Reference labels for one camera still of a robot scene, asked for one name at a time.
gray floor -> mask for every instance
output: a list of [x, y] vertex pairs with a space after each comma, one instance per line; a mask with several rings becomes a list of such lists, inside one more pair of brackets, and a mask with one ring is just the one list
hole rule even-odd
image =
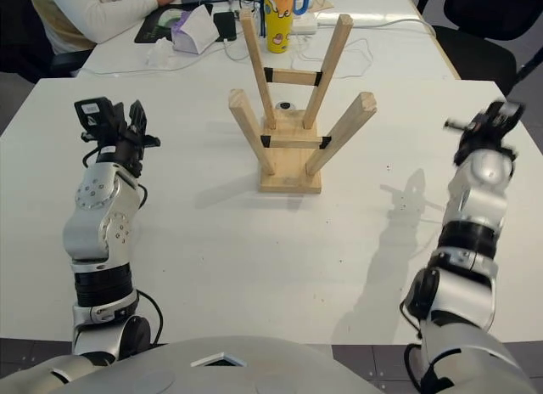
[[[451, 25], [443, 15], [444, 1], [434, 0], [428, 4], [424, 12], [427, 21], [435, 25]], [[522, 64], [535, 54], [542, 42], [543, 17], [524, 36], [500, 44], [511, 50], [518, 63]], [[32, 85], [20, 77], [0, 73], [0, 134], [31, 89]], [[543, 152], [542, 89], [543, 66], [516, 86], [510, 98], [527, 104], [523, 123]], [[543, 394], [543, 342], [512, 343], [508, 348]], [[69, 352], [68, 342], [0, 339], [0, 377]], [[384, 392], [415, 392], [407, 379], [402, 352], [402, 346], [333, 346], [334, 358]]]

white cable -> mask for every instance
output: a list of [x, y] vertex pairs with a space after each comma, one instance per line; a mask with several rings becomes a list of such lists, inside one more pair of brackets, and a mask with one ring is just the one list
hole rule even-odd
[[233, 57], [229, 52], [228, 52], [228, 48], [230, 48], [231, 46], [233, 46], [235, 43], [232, 43], [230, 46], [227, 45], [227, 39], [223, 39], [222, 40], [222, 44], [224, 44], [224, 53], [227, 54], [227, 57], [230, 59], [230, 60], [233, 60], [233, 61], [242, 61], [242, 60], [245, 60], [249, 57], [249, 52], [247, 52], [247, 54], [245, 54], [243, 57], [240, 57], [240, 58], [235, 58]]
[[[317, 24], [318, 24], [318, 19], [319, 19], [319, 14], [316, 16]], [[354, 25], [353, 28], [354, 29], [380, 29], [380, 28], [387, 27], [390, 25], [395, 25], [401, 22], [415, 22], [415, 23], [420, 23], [422, 25], [425, 25], [430, 29], [430, 34], [433, 37], [436, 37], [435, 29], [432, 27], [432, 25], [430, 25], [428, 22], [422, 19], [416, 19], [416, 18], [397, 19], [397, 20], [392, 20], [391, 22], [381, 23], [378, 25]], [[335, 27], [335, 26], [334, 25], [319, 25], [319, 27]]]
[[[295, 36], [296, 36], [296, 40], [298, 42], [298, 45], [295, 46], [295, 51], [296, 51], [296, 54], [297, 54], [297, 56], [298, 56], [298, 58], [300, 60], [302, 60], [302, 61], [315, 61], [315, 62], [317, 62], [317, 61], [322, 62], [323, 61], [323, 59], [321, 59], [321, 58], [306, 56], [304, 54], [304, 51], [307, 48], [302, 47], [302, 43], [299, 40], [299, 35], [295, 35]], [[304, 38], [305, 42], [307, 42], [309, 40], [309, 37], [307, 37], [307, 36], [303, 36], [303, 38]], [[347, 49], [349, 46], [351, 46], [351, 45], [353, 45], [355, 43], [358, 43], [360, 41], [363, 41], [366, 44], [367, 55], [366, 55], [366, 53], [364, 53], [363, 50], [360, 50], [360, 49], [351, 49], [351, 50]], [[359, 74], [353, 74], [353, 75], [347, 75], [347, 76], [341, 76], [341, 77], [334, 77], [334, 79], [343, 80], [345, 78], [351, 78], [351, 77], [363, 77], [366, 74], [366, 72], [370, 69], [370, 67], [372, 67], [372, 65], [373, 65], [373, 53], [372, 53], [372, 50], [370, 49], [369, 41], [365, 37], [360, 37], [358, 39], [353, 40], [352, 42], [348, 42], [347, 44], [345, 44], [344, 48], [345, 48], [345, 52], [348, 52], [348, 53], [360, 53], [365, 58], [368, 65]], [[291, 55], [291, 61], [290, 61], [290, 69], [291, 70], [294, 68], [294, 61], [295, 61], [295, 57]]]
[[179, 70], [184, 70], [184, 69], [187, 69], [188, 67], [190, 67], [191, 65], [195, 65], [196, 63], [198, 63], [201, 59], [213, 54], [213, 53], [217, 53], [217, 52], [221, 52], [222, 50], [224, 50], [224, 48], [218, 48], [216, 50], [212, 50], [210, 52], [206, 52], [204, 54], [202, 54], [201, 56], [199, 56], [198, 58], [196, 58], [196, 60], [188, 63], [187, 65], [181, 65], [179, 67], [174, 67], [172, 69], [143, 69], [143, 70], [123, 70], [123, 71], [95, 71], [95, 70], [91, 70], [91, 69], [88, 69], [87, 67], [83, 67], [81, 68], [81, 70], [84, 70], [84, 71], [88, 71], [89, 73], [92, 73], [94, 74], [95, 76], [110, 76], [112, 74], [131, 74], [131, 73], [155, 73], [156, 71], [179, 71]]

tissue box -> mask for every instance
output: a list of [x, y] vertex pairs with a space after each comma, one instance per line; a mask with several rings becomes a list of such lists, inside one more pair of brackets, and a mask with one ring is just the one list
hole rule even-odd
[[218, 37], [219, 31], [204, 5], [192, 12], [182, 12], [171, 27], [173, 48], [179, 52], [201, 54]]

black cable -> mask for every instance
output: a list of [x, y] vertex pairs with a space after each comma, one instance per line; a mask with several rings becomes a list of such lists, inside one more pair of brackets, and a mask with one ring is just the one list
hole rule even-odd
[[154, 309], [159, 314], [159, 329], [156, 332], [156, 336], [154, 337], [154, 341], [151, 344], [152, 347], [156, 347], [159, 344], [160, 335], [162, 335], [162, 328], [164, 327], [164, 317], [162, 316], [162, 311], [160, 310], [159, 304], [156, 303], [156, 301], [149, 295], [147, 295], [145, 292], [142, 292], [141, 290], [136, 290], [138, 295], [143, 296], [145, 299], [147, 299], [149, 302], [151, 302], [151, 305], [154, 306]]
[[409, 380], [411, 380], [411, 383], [413, 384], [413, 387], [415, 387], [415, 390], [418, 392], [421, 392], [421, 384], [418, 382], [417, 378], [415, 377], [415, 374], [413, 373], [413, 370], [411, 368], [411, 362], [409, 355], [411, 354], [411, 351], [413, 349], [421, 349], [421, 345], [418, 345], [417, 343], [410, 343], [406, 346], [406, 349], [404, 350], [404, 365], [406, 366], [407, 375], [409, 376]]
[[88, 158], [90, 158], [91, 156], [96, 154], [99, 150], [100, 150], [100, 148], [95, 148], [95, 149], [91, 150], [88, 154], [83, 156], [83, 161], [82, 162], [83, 162], [84, 167], [88, 167], [88, 164], [87, 164]]
[[421, 339], [422, 338], [421, 329], [415, 324], [415, 322], [409, 319], [409, 317], [407, 316], [407, 313], [404, 311], [405, 305], [406, 305], [406, 300], [404, 299], [402, 302], [400, 302], [401, 316], [403, 316], [404, 319], [417, 331], [417, 338]]
[[147, 201], [147, 196], [148, 196], [149, 192], [147, 191], [147, 188], [145, 186], [143, 186], [142, 184], [138, 183], [137, 186], [142, 188], [142, 190], [143, 190], [143, 199], [142, 199], [141, 203], [139, 204], [139, 208], [141, 209], [145, 205], [145, 202]]

yellow cup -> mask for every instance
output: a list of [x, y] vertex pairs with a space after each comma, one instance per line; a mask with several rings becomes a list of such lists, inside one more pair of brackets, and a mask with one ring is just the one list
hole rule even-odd
[[264, 0], [266, 42], [272, 53], [284, 53], [292, 27], [294, 0]]

